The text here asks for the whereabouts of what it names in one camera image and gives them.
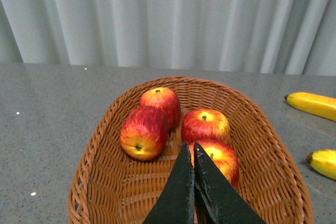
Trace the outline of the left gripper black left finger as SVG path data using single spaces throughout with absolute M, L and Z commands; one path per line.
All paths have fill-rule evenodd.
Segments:
M 185 142 L 166 185 L 144 223 L 194 223 L 194 168 Z

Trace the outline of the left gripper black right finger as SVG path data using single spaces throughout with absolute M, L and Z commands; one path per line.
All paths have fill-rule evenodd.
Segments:
M 265 223 L 195 142 L 195 211 L 198 223 Z

